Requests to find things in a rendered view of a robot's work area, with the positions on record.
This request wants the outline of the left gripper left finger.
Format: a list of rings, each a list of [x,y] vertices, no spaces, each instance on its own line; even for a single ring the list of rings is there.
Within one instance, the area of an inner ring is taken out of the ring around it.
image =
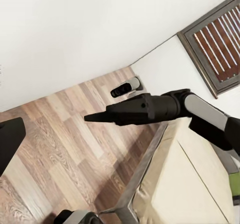
[[[0,123],[0,177],[26,136],[21,117]]]

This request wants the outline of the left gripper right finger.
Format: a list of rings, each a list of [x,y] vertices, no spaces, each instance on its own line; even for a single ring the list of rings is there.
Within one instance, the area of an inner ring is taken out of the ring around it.
[[[224,135],[240,156],[240,119],[230,116],[225,125]]]

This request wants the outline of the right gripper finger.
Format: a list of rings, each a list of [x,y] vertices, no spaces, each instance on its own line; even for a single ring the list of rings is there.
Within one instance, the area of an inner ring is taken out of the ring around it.
[[[99,122],[99,123],[115,123],[116,125],[123,125],[125,123],[131,123],[133,121],[132,118],[128,118],[125,120],[118,120],[117,113],[106,113],[98,112],[90,115],[84,116],[84,121],[86,122]]]
[[[106,107],[106,113],[128,113],[128,114],[148,114],[148,103],[145,96],[141,93],[135,95],[135,99],[129,100],[127,102],[120,102],[116,104],[111,104]]]

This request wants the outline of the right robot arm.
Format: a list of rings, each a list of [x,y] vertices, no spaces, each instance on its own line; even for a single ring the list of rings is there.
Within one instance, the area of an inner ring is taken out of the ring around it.
[[[130,93],[128,99],[108,105],[104,112],[86,115],[84,121],[127,126],[192,118],[189,125],[192,131],[240,161],[240,156],[224,134],[230,116],[190,91],[180,89],[161,96],[151,95],[140,76],[136,75],[110,92],[113,98]]]

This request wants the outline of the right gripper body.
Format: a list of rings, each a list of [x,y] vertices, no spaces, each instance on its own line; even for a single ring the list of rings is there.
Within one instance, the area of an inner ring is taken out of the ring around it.
[[[159,95],[151,95],[150,93],[142,95],[145,96],[145,99],[148,103],[148,114],[117,113],[119,121],[132,119],[132,122],[120,124],[119,126],[127,126],[132,124],[145,125],[153,123],[162,123],[165,121],[164,119],[166,118],[166,112],[168,109],[166,101]],[[121,101],[121,103],[135,99],[136,97],[128,98],[124,101]]]

